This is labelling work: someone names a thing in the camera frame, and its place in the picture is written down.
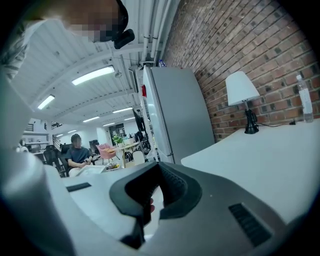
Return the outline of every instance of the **white lampshade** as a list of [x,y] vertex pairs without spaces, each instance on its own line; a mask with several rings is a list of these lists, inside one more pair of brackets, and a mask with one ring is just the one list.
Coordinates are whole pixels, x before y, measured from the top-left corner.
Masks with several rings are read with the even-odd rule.
[[237,71],[229,75],[225,83],[229,106],[242,103],[242,101],[250,101],[260,96],[254,84],[243,71]]

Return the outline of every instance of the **black lamp base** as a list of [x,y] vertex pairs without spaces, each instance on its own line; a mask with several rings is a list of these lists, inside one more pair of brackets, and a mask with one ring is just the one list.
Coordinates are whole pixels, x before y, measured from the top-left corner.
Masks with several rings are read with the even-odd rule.
[[247,124],[245,126],[245,134],[255,134],[259,132],[259,126],[257,124],[257,116],[250,109],[245,110]]

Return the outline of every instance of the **green plant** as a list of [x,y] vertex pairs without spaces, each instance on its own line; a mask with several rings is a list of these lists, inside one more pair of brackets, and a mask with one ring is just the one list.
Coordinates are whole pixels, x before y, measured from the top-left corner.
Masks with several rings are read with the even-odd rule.
[[122,138],[122,137],[119,137],[118,135],[116,135],[116,136],[113,136],[113,141],[115,142],[115,143],[123,143],[124,142],[124,139]]

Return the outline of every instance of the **table lamp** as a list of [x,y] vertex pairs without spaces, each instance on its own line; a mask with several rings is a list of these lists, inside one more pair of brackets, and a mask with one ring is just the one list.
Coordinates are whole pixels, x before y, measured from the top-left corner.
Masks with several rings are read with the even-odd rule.
[[229,75],[226,80],[226,92],[228,95],[228,105],[245,104],[245,116],[247,124],[245,134],[255,134],[259,132],[257,116],[248,108],[248,101],[260,96],[254,84],[243,71],[237,71]]

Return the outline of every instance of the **bottle label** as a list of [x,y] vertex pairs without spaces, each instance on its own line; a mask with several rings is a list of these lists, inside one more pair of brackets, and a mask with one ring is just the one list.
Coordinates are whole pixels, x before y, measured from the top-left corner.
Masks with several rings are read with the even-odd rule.
[[302,106],[303,106],[303,113],[309,114],[312,113],[312,103],[310,99],[310,93],[308,88],[299,91]]

